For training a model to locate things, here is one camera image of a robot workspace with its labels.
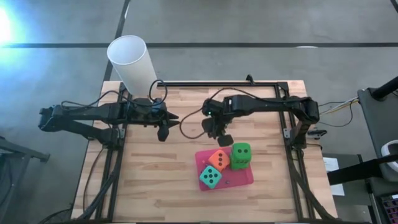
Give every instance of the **floor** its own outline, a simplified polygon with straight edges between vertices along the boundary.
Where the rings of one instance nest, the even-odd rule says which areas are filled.
[[[164,80],[242,80],[250,73],[256,80],[305,80],[318,102],[341,101],[397,75],[394,1],[0,2],[0,19],[7,15],[14,43],[0,48],[0,135],[51,153],[46,164],[30,163],[9,220],[37,223],[73,203],[87,140],[40,131],[39,109],[62,100],[89,103],[97,99],[104,78],[118,80],[106,58],[106,46],[115,37],[134,34],[152,43],[149,53]],[[175,48],[176,43],[220,42],[241,47]],[[343,128],[318,125],[328,130],[321,140],[324,151],[373,158],[358,105],[353,114]],[[322,118],[330,124],[347,120],[348,110]],[[337,207],[345,220],[368,219],[363,207]]]

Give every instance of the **pink plastic tray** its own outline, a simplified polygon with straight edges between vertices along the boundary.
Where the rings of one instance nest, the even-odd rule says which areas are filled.
[[[213,153],[217,150],[224,151],[228,156],[231,154],[232,147],[221,147],[218,149],[212,149],[207,151],[200,151],[195,154],[195,160],[197,162],[198,169],[198,180],[201,172],[206,168],[206,166],[210,165],[208,159]],[[210,189],[204,184],[201,180],[199,180],[199,188],[200,190],[216,190],[216,189],[224,189],[227,187],[236,187],[247,184],[252,184],[254,182],[253,173],[251,172],[251,167],[243,170],[231,170],[229,166],[221,172],[223,178],[218,182],[217,186],[214,189]]]

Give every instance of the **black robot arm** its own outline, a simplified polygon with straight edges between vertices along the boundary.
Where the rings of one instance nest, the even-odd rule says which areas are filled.
[[[306,148],[306,133],[311,124],[319,121],[318,103],[310,97],[276,99],[233,95],[225,97],[222,102],[207,99],[203,103],[202,113],[211,117],[202,121],[202,127],[209,138],[217,138],[220,146],[228,146],[233,139],[231,135],[225,135],[225,128],[233,118],[271,111],[293,112],[299,122],[290,130],[289,143],[296,148]]]
[[[107,147],[118,147],[123,133],[118,128],[99,129],[81,121],[102,121],[106,124],[138,124],[159,127],[157,137],[165,141],[169,128],[179,124],[177,115],[167,111],[161,99],[151,102],[147,98],[137,98],[131,102],[106,103],[101,106],[84,107],[54,105],[40,110],[39,128],[42,131],[69,131],[81,134],[87,139],[97,139]]]

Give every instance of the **light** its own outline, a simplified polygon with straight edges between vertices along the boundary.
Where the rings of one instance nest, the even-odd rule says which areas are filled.
[[[7,17],[6,10],[0,8],[0,44],[5,44],[11,40],[10,20]]]

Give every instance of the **wooden table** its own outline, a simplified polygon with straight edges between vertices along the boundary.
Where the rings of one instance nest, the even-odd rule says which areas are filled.
[[[306,96],[304,82],[286,81],[290,95]],[[104,82],[102,93],[118,90],[119,82]],[[170,112],[182,119],[197,110],[219,87],[169,87],[166,103]],[[269,87],[242,87],[260,97],[275,97]],[[222,91],[216,100],[239,94]],[[107,95],[99,104],[116,101]],[[201,133],[201,113],[188,118],[183,130],[190,136]],[[94,126],[106,128],[102,122]],[[170,129],[166,142],[158,142],[157,129],[129,125],[114,211],[114,222],[289,222],[296,221],[294,200],[287,167],[279,114],[256,113],[236,118],[228,126],[235,142],[248,142],[252,147],[251,167],[254,183],[229,189],[199,190],[194,155],[197,151],[218,147],[206,135],[196,140],[184,138],[178,127]],[[93,161],[101,150],[97,141],[88,145],[72,218],[82,213],[83,190]],[[105,152],[99,159],[88,186],[86,206],[94,199],[101,184]],[[310,188],[319,202],[337,216],[321,150],[305,149],[305,167]],[[301,192],[303,209],[305,200]],[[108,211],[109,195],[103,214]]]

